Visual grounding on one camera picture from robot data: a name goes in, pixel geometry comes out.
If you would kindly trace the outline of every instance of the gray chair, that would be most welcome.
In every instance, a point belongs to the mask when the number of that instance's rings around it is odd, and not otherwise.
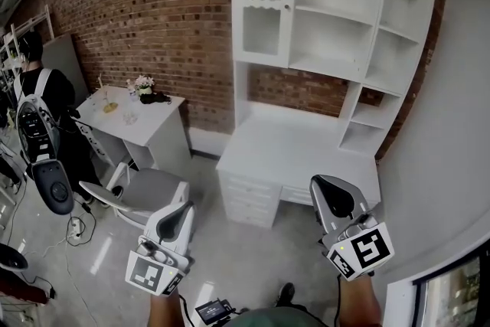
[[[123,162],[118,165],[107,187],[86,181],[80,181],[80,186],[96,199],[112,206],[118,217],[143,230],[155,211],[189,199],[189,184],[182,178],[156,169],[135,171]],[[115,195],[113,189],[118,186],[122,189]]]

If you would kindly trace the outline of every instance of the white baseboard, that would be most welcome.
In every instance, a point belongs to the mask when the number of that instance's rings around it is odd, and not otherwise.
[[[185,130],[191,149],[221,156],[231,135],[189,127]]]

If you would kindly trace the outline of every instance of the headphones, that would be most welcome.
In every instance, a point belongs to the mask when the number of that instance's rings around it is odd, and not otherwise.
[[[26,60],[27,60],[27,62],[29,62],[29,57],[31,57],[31,47],[29,46],[29,43],[25,39],[25,37],[23,37],[22,40],[24,40],[24,43],[28,46],[28,56],[27,56],[27,59],[26,59],[25,54],[21,54],[21,61],[24,63]]]

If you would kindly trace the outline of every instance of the flower vase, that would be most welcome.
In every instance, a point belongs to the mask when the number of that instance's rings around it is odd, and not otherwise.
[[[139,91],[140,96],[142,96],[143,94],[151,94],[152,93],[152,87],[148,86],[148,87],[139,88],[138,91]]]

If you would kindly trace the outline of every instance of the white wall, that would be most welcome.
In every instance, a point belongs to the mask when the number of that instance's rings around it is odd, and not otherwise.
[[[391,282],[490,232],[490,0],[446,0],[422,90],[379,174]]]

